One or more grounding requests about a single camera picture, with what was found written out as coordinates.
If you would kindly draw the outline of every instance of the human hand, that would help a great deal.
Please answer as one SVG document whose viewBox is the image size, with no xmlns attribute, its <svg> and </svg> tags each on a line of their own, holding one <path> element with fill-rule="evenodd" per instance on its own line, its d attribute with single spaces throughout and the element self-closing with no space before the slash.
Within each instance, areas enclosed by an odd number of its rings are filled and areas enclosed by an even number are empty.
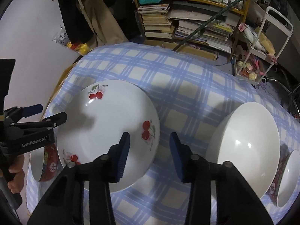
<svg viewBox="0 0 300 225">
<path fill-rule="evenodd" d="M 24 155 L 17 156 L 15 162 L 9 167 L 10 173 L 15 173 L 15 177 L 12 181 L 7 183 L 8 188 L 13 194 L 20 193 L 24 187 L 25 173 L 23 171 Z M 3 177 L 3 173 L 0 170 L 0 177 Z"/>
</svg>

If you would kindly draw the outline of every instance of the cherry print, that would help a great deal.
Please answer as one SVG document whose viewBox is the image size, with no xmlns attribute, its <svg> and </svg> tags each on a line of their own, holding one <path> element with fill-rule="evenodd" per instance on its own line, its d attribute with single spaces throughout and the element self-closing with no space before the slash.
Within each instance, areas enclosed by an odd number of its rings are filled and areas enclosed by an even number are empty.
<svg viewBox="0 0 300 225">
<path fill-rule="evenodd" d="M 103 96 L 102 92 L 99 91 L 99 92 L 96 93 L 96 97 L 97 97 L 98 99 L 101 99 L 102 96 Z"/>
<path fill-rule="evenodd" d="M 70 160 L 71 160 L 72 162 L 76 162 L 76 161 L 78 160 L 78 156 L 72 155 L 72 156 L 70 157 Z"/>
<path fill-rule="evenodd" d="M 144 132 L 142 133 L 142 139 L 143 139 L 143 140 L 148 140 L 149 137 L 150 137 L 150 133 L 149 133 L 148 130 L 146 130 L 146 131 L 144 131 Z"/>
<path fill-rule="evenodd" d="M 143 122 L 143 129 L 148 130 L 149 128 L 150 128 L 150 122 L 149 121 Z"/>
<path fill-rule="evenodd" d="M 96 94 L 92 93 L 90 94 L 90 100 L 96 99 Z"/>
</svg>

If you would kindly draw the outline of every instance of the stack of books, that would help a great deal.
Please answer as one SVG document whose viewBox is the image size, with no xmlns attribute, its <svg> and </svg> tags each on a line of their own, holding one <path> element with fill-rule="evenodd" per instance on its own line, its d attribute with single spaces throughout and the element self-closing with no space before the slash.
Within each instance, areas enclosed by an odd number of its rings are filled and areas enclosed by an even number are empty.
<svg viewBox="0 0 300 225">
<path fill-rule="evenodd" d="M 171 10 L 170 19 L 179 20 L 179 26 L 175 31 L 175 39 L 185 39 L 194 32 L 205 21 L 211 18 L 211 15 L 186 10 Z M 210 47 L 231 53 L 233 27 L 222 21 L 214 20 L 202 31 L 192 37 L 192 40 L 201 42 Z"/>
<path fill-rule="evenodd" d="M 142 16 L 146 37 L 172 39 L 175 30 L 172 20 L 168 19 L 169 3 L 145 5 L 138 8 Z"/>
</svg>

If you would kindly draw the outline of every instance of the green pole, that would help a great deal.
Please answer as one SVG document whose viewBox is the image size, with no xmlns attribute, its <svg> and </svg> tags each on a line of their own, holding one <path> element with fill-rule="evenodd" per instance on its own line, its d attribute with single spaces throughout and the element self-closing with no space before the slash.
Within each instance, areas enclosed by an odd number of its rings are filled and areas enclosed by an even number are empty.
<svg viewBox="0 0 300 225">
<path fill-rule="evenodd" d="M 196 29 L 192 34 L 190 34 L 183 41 L 181 41 L 172 51 L 176 52 L 179 47 L 184 45 L 184 43 L 186 43 L 190 38 L 192 38 L 195 34 L 197 34 L 199 31 L 201 31 L 206 25 L 208 25 L 210 22 L 214 21 L 216 18 L 218 18 L 220 15 L 222 15 L 224 12 L 226 12 L 228 9 L 232 8 L 234 5 L 236 5 L 240 1 L 242 1 L 242 0 L 235 0 L 234 2 L 232 2 L 229 5 L 227 5 L 226 7 L 224 7 L 220 12 L 218 12 L 216 15 L 212 16 L 203 25 L 199 26 L 199 28 Z"/>
</svg>

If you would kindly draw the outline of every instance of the blue plaid tablecloth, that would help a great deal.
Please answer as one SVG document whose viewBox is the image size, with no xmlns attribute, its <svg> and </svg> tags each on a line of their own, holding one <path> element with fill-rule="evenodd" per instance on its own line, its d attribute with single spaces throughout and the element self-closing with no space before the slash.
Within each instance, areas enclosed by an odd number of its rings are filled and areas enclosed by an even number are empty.
<svg viewBox="0 0 300 225">
<path fill-rule="evenodd" d="M 182 184 L 176 176 L 169 149 L 169 135 L 173 131 L 194 153 L 205 156 L 218 124 L 242 103 L 255 101 L 274 117 L 281 145 L 289 151 L 299 150 L 300 125 L 273 98 L 187 55 L 134 43 L 98 47 L 84 56 L 48 106 L 46 117 L 64 111 L 79 91 L 101 80 L 124 80 L 137 85 L 150 97 L 160 119 L 160 143 L 154 163 L 134 185 L 111 194 L 118 225 L 184 223 L 190 185 Z M 36 182 L 29 168 L 30 213 L 51 182 Z M 267 195 L 261 199 L 275 224 L 286 214 L 299 191 L 300 180 L 282 208 L 275 207 Z M 88 191 L 84 192 L 84 217 L 89 224 Z M 216 201 L 212 200 L 211 223 L 215 222 Z"/>
</svg>

